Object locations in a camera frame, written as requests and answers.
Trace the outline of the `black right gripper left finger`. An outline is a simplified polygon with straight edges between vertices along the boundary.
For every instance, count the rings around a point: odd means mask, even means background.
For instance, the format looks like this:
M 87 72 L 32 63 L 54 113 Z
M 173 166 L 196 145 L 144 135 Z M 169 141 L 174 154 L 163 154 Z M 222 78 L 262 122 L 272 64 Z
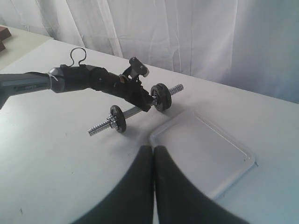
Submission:
M 154 210 L 154 166 L 150 146 L 141 146 L 114 189 L 75 224 L 151 224 Z

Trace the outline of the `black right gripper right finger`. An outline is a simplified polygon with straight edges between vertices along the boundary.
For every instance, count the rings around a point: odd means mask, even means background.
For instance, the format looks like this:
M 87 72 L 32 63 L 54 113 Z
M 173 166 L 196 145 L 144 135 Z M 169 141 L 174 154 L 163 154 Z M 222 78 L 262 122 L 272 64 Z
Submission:
M 161 224 L 247 224 L 199 191 L 164 146 L 154 148 L 155 190 Z

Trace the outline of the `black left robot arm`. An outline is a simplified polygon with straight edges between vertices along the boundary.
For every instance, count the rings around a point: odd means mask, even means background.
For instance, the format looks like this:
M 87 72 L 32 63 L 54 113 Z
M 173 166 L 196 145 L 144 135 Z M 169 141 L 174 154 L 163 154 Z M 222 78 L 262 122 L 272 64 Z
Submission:
M 139 76 L 146 77 L 148 73 L 142 64 L 131 65 L 121 75 L 102 67 L 83 64 L 78 67 L 61 65 L 48 73 L 1 74 L 0 105 L 3 106 L 10 96 L 35 91 L 63 93 L 93 89 L 122 98 L 147 112 L 153 97 L 143 88 Z

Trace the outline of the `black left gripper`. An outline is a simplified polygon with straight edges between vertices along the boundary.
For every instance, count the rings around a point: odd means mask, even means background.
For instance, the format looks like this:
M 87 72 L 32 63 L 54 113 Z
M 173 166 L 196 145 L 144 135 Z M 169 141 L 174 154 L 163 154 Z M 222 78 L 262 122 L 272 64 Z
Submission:
M 125 81 L 107 70 L 93 70 L 93 89 L 122 98 L 144 112 L 148 112 L 156 100 L 139 80 Z

